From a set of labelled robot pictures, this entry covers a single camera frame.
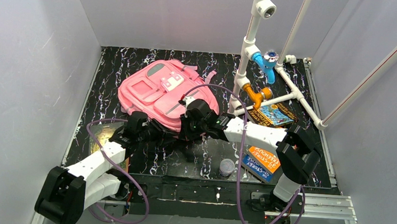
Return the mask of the pink student backpack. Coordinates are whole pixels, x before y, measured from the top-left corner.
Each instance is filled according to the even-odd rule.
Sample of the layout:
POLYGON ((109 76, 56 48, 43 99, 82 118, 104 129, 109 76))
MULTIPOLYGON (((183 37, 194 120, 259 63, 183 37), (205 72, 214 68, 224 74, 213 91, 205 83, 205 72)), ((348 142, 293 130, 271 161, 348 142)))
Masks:
POLYGON ((178 103, 195 86, 210 83, 216 71, 204 78, 197 66, 185 65, 177 59, 158 60, 127 77, 118 88, 121 111, 131 115, 144 112, 167 129, 179 132, 180 116, 185 107, 178 103))

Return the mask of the orange 39-storey treehouse book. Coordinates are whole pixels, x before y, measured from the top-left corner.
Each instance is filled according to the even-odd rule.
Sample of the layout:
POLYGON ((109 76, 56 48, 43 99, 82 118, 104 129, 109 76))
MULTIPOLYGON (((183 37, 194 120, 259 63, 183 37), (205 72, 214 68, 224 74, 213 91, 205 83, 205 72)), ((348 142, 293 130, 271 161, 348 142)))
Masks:
POLYGON ((274 174, 281 166, 281 163, 275 154, 262 148, 251 146, 247 152, 248 155, 269 174, 274 174))

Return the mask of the white wall conduit pipe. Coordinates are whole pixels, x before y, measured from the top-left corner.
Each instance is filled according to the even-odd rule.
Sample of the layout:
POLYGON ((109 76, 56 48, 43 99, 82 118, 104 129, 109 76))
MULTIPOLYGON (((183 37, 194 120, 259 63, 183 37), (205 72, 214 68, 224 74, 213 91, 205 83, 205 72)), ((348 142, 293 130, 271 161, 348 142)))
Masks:
POLYGON ((368 88, 380 79, 397 63, 397 46, 319 123, 326 128, 335 121, 350 105, 356 101, 368 88))

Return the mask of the aluminium frame rail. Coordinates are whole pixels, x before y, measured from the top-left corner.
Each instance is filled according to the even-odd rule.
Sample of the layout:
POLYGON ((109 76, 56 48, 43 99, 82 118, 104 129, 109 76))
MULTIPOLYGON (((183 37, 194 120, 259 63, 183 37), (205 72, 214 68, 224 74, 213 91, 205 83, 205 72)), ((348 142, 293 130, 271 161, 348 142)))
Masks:
MULTIPOLYGON (((266 199, 268 195, 257 195, 249 199, 247 204, 253 209, 262 211, 265 216, 265 223, 270 223, 280 213, 273 209, 262 210, 259 202, 266 199)), ((141 193, 135 196, 127 196, 128 208, 131 214, 145 214, 145 203, 141 193)), ((289 220, 292 217, 307 217, 313 219, 334 219, 344 220, 345 224, 356 224, 357 218, 348 196, 328 194, 299 194, 292 202, 291 212, 285 212, 283 218, 289 220)))

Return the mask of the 169-storey treehouse book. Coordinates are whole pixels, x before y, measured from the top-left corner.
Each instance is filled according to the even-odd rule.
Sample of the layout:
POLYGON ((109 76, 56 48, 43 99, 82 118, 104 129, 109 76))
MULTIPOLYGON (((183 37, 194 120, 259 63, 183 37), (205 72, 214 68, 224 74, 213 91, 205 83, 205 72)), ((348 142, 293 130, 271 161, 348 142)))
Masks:
POLYGON ((268 127, 284 128, 298 122, 297 116, 281 102, 249 109, 248 114, 251 122, 268 127))

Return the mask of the orange pipe fitting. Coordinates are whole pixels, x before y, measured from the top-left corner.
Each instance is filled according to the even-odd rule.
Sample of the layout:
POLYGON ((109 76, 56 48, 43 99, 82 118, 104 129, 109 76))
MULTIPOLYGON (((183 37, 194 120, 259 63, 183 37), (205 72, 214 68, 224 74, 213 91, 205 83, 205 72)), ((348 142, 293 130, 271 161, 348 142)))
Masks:
POLYGON ((248 97, 253 101, 253 109, 258 110, 262 102, 273 97, 272 90, 269 87, 261 89, 259 92, 254 92, 250 83, 242 86, 242 90, 248 94, 248 97))

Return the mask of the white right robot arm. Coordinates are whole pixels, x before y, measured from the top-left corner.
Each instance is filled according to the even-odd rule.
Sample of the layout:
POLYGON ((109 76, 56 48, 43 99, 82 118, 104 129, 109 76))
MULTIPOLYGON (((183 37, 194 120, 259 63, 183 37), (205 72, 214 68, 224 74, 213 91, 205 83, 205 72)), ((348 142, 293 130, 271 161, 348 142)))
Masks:
POLYGON ((213 139, 240 142, 274 154, 281 164, 280 176, 272 195, 289 202, 300 186, 310 180, 323 152, 298 125, 287 129, 262 126, 229 113, 216 114, 203 99, 185 97, 180 116, 180 136, 187 140, 207 135, 213 139))

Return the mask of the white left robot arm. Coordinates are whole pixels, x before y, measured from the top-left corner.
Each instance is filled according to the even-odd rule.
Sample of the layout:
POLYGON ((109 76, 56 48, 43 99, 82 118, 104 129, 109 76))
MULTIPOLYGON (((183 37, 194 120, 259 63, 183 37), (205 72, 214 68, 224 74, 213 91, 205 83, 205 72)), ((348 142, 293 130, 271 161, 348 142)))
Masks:
POLYGON ((48 172, 34 205, 36 213, 55 224, 76 224, 87 208, 118 193, 121 180, 108 173, 115 168, 141 193, 145 215, 149 215, 147 193, 119 164, 130 156, 137 144, 162 139, 164 131, 157 120, 149 119, 140 111, 133 112, 121 123, 105 144, 88 129, 99 149, 76 164, 55 166, 48 172))

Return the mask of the blue 91-storey treehouse book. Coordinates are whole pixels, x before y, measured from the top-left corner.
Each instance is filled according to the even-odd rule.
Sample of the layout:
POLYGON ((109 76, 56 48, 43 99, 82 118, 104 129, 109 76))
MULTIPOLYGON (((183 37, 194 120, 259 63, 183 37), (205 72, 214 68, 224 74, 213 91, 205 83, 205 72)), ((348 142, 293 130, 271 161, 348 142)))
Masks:
POLYGON ((241 158, 242 167, 247 169, 254 177, 259 179, 263 183, 269 184, 273 175, 262 168, 252 157, 245 155, 241 158))

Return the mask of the blue pipe valve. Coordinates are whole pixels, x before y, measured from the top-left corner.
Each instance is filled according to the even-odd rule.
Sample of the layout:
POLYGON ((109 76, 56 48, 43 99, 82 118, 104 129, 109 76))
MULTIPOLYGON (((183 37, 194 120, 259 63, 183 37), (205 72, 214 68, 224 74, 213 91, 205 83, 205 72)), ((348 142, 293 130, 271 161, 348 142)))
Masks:
POLYGON ((279 56, 274 51, 268 51, 264 54, 256 52, 251 56, 251 60, 254 61, 261 71, 266 75, 267 82, 269 84, 275 83, 274 67, 276 66, 279 56))

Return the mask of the white PVC pipe frame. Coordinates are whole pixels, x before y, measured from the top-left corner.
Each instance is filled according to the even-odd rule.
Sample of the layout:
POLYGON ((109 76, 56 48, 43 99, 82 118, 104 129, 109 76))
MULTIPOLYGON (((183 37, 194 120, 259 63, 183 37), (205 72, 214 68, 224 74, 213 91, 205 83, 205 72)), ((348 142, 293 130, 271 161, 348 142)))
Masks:
MULTIPOLYGON (((300 89, 295 85, 295 83, 290 79, 283 68, 285 63, 295 64, 296 57, 288 54, 289 46, 293 41, 293 38, 296 36, 296 32, 299 29, 301 22, 306 14, 306 11, 310 5, 312 0, 303 0, 300 10, 295 18, 295 21, 292 25, 292 28, 287 37, 286 43, 282 49, 282 51, 278 54, 279 60, 274 67, 275 77, 280 76, 286 85, 290 89, 290 93, 286 95, 282 95, 280 97, 271 97, 271 99, 265 100, 262 102, 261 106, 271 105, 275 103, 279 103, 282 101, 297 100, 304 110, 307 112, 309 117, 312 119, 313 124, 318 130, 324 130, 325 128, 319 126, 321 118, 318 117, 318 114, 315 113, 312 106, 306 101, 306 98, 300 91, 300 89)), ((247 30, 247 34, 243 38, 242 49, 241 49, 241 59, 239 68, 234 76, 234 88, 232 90, 233 94, 229 100, 229 113, 233 115, 240 115, 244 112, 245 109, 252 108, 253 109, 253 101, 248 97, 248 94, 242 90, 242 86, 246 83, 250 83, 250 80, 247 78, 247 64, 251 60, 251 57, 254 53, 260 52, 260 49, 256 46, 256 34, 259 28, 260 22, 262 19, 268 20, 271 18, 277 10, 276 5, 271 0, 253 0, 252 9, 251 9, 251 20, 249 23, 249 27, 247 30)))

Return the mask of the green gold book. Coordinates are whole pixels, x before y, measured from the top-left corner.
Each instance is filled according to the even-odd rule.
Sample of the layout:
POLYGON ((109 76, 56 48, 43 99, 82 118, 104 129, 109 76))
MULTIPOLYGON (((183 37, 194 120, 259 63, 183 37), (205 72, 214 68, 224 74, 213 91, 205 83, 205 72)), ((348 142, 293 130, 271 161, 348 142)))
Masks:
MULTIPOLYGON (((115 130, 122 126, 122 122, 105 122, 105 123, 97 123, 89 126, 90 131, 96 137, 96 139, 104 146, 108 139, 113 135, 115 130)), ((95 142, 94 138, 90 136, 90 153, 99 150, 99 145, 95 142)))

